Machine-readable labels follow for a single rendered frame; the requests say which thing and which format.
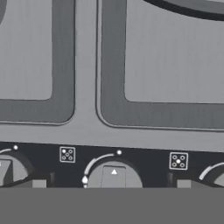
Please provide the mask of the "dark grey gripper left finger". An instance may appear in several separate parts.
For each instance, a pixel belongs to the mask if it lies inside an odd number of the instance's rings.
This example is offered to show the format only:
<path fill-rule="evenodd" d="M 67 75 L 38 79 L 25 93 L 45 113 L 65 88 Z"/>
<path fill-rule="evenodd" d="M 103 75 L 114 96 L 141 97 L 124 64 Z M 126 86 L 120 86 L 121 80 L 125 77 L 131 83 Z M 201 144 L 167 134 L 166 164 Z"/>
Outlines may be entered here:
<path fill-rule="evenodd" d="M 14 180 L 13 178 L 4 178 L 0 188 L 22 187 L 22 188 L 47 188 L 52 187 L 54 182 L 53 173 L 34 172 L 25 178 Z"/>

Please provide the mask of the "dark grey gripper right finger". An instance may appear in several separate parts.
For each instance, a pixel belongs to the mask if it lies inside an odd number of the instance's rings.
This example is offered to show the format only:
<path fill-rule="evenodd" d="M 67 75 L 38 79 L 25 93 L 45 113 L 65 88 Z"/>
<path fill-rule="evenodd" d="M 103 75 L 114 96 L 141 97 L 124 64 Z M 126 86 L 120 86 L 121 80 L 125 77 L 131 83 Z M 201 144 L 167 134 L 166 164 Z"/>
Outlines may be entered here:
<path fill-rule="evenodd" d="M 218 185 L 207 180 L 183 178 L 171 172 L 167 175 L 167 186 L 171 188 L 223 188 L 223 185 Z"/>

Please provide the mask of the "grey stove with black panel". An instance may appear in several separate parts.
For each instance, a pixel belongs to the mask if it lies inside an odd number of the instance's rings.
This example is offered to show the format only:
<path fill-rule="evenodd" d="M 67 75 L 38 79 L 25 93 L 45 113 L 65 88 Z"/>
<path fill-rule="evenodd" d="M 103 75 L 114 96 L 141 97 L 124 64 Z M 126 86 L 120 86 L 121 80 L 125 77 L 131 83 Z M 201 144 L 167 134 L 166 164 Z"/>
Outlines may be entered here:
<path fill-rule="evenodd" d="M 144 0 L 0 0 L 0 153 L 52 187 L 110 160 L 143 187 L 224 165 L 224 21 Z"/>

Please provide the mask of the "dark grey pan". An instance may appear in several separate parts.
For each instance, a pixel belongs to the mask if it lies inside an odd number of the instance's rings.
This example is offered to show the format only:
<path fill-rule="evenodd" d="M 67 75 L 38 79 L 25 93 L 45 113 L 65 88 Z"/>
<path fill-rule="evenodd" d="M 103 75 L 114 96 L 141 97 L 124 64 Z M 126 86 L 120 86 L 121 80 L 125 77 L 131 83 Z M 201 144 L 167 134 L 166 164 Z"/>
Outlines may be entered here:
<path fill-rule="evenodd" d="M 224 21 L 224 2 L 218 0 L 144 0 L 158 8 L 205 20 Z"/>

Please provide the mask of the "grey round stove knob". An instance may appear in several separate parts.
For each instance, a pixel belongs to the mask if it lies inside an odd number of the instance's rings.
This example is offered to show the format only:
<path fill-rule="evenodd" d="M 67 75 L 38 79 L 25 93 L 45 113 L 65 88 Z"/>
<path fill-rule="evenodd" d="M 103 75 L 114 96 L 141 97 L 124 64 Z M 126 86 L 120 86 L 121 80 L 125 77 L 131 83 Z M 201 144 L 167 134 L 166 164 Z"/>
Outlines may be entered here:
<path fill-rule="evenodd" d="M 137 171 L 122 161 L 99 163 L 88 176 L 87 188 L 142 188 Z"/>
<path fill-rule="evenodd" d="M 30 160 L 18 151 L 0 153 L 0 186 L 26 179 L 34 167 Z"/>
<path fill-rule="evenodd" d="M 224 165 L 214 167 L 205 176 L 205 181 L 218 186 L 224 186 Z"/>

